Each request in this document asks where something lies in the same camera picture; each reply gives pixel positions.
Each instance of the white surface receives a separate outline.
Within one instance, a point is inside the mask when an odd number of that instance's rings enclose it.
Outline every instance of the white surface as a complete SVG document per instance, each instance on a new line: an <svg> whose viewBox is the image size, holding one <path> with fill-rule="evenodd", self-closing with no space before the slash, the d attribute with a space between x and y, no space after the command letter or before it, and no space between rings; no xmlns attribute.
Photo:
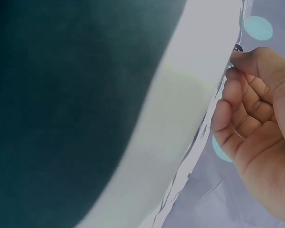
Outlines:
<svg viewBox="0 0 285 228"><path fill-rule="evenodd" d="M124 157L77 228L138 227L160 203L222 78L239 33L239 3L187 2Z"/></svg>

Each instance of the light blue circle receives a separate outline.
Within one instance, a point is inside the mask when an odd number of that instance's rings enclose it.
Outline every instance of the light blue circle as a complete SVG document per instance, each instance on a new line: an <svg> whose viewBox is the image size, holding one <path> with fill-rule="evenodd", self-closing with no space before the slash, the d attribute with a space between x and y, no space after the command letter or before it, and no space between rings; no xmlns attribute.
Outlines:
<svg viewBox="0 0 285 228"><path fill-rule="evenodd" d="M212 136L212 146L213 149L215 151L215 153L217 154L217 156L226 161L226 162L232 162L232 160L225 154L225 152L223 152L223 150L220 148L218 142L216 141L216 139L214 138L214 136Z"/></svg>
<svg viewBox="0 0 285 228"><path fill-rule="evenodd" d="M257 40L269 40L274 33L270 22L258 16L246 18L244 29L251 37Z"/></svg>

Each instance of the hand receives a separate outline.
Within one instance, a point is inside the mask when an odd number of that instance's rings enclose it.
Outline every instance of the hand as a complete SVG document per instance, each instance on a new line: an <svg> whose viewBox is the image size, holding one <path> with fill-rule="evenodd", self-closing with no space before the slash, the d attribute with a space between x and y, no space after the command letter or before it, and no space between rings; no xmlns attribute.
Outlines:
<svg viewBox="0 0 285 228"><path fill-rule="evenodd" d="M259 47L230 60L214 136L254 197L285 222L285 59Z"/></svg>

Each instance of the dark green surface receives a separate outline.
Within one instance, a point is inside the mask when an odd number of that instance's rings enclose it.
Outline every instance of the dark green surface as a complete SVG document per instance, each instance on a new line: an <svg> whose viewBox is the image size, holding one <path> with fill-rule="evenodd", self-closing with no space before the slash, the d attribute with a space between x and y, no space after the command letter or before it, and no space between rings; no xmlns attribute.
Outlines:
<svg viewBox="0 0 285 228"><path fill-rule="evenodd" d="M184 2L0 0L0 228L72 228L88 212Z"/></svg>

